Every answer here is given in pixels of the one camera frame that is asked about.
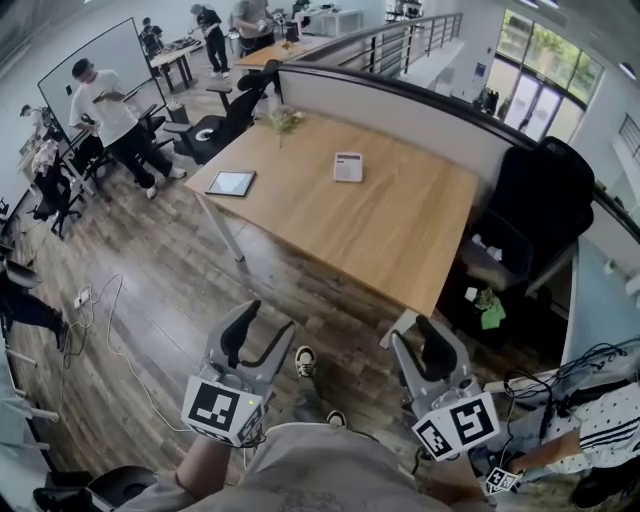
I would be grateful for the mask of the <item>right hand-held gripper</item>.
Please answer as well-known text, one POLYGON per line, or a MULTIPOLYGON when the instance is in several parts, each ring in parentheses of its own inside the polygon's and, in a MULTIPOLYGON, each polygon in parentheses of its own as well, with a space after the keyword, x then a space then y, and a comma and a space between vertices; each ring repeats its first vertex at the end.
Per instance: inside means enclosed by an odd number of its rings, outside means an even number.
POLYGON ((462 341, 453 333, 439 333, 424 315, 399 320, 389 333, 396 373, 408 394, 417 421, 412 431, 433 460, 443 461, 469 451, 500 433, 492 396, 471 378, 471 362, 462 341), (406 337, 415 327, 421 338, 416 352, 406 337), (438 357, 438 344, 441 355, 438 357), (428 394, 438 383, 457 384, 428 394))

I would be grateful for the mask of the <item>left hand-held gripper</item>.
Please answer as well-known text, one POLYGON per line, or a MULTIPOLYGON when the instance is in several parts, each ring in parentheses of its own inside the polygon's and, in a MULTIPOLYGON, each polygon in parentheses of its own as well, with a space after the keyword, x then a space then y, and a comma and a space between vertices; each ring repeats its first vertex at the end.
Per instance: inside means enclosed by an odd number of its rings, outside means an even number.
POLYGON ((241 361, 249 327, 260 300, 241 304, 227 313, 209 333, 207 363, 188 380, 181 419, 192 431, 236 448, 257 445, 261 424, 272 395, 272 383, 293 342, 293 321, 281 327, 256 361, 241 361))

